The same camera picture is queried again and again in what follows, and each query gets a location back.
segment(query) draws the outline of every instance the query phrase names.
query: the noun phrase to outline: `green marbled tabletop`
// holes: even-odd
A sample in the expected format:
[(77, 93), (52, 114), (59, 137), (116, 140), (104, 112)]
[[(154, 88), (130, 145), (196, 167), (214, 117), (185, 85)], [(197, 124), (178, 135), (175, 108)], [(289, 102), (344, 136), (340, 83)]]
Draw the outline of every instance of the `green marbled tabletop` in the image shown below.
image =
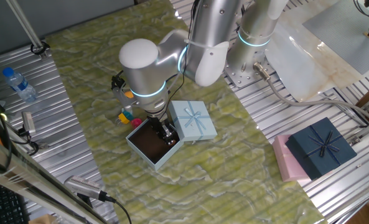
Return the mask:
[(273, 148), (222, 78), (206, 88), (186, 79), (174, 97), (205, 102), (215, 139), (185, 143), (157, 172), (127, 145), (133, 129), (115, 125), (121, 105), (110, 90), (119, 50), (187, 29), (174, 13), (168, 0), (151, 0), (47, 37), (107, 192), (133, 223), (325, 222), (297, 182), (281, 181)]

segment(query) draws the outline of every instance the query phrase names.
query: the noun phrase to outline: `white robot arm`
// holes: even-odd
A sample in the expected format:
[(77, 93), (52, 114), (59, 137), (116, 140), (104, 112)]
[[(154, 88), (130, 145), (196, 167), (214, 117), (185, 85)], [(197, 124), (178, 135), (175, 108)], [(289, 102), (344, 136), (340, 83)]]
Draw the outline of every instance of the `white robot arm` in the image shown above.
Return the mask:
[(209, 86), (226, 63), (230, 72), (253, 72), (254, 64), (264, 60), (264, 50), (287, 1), (254, 1), (243, 14), (236, 44), (227, 55), (242, 0), (195, 0), (190, 34), (173, 30), (159, 45), (136, 39), (122, 47), (119, 60), (135, 101), (121, 102), (140, 106), (159, 137), (172, 144), (166, 80), (183, 73), (196, 84)]

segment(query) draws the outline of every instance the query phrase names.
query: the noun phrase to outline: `keyboard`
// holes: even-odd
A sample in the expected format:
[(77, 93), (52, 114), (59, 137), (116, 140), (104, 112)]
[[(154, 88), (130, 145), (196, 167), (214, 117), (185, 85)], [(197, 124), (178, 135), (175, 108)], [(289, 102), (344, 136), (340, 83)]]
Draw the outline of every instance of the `keyboard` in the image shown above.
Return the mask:
[(28, 224), (24, 198), (0, 186), (0, 224)]

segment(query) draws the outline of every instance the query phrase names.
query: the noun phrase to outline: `navy blue gift box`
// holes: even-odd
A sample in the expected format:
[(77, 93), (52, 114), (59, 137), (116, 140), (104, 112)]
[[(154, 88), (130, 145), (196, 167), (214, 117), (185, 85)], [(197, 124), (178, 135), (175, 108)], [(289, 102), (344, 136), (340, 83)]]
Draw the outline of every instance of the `navy blue gift box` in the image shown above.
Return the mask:
[(293, 134), (286, 146), (312, 180), (357, 156), (328, 118)]

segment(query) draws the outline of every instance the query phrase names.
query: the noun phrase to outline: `water bottle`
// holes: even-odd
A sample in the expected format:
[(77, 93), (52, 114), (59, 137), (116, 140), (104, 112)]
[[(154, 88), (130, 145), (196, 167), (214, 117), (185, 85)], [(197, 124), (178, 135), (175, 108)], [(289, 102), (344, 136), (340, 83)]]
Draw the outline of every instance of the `water bottle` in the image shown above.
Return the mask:
[(36, 91), (34, 87), (28, 84), (28, 81), (21, 73), (15, 72), (12, 68), (5, 68), (3, 70), (6, 83), (17, 92), (25, 102), (33, 102), (36, 100)]

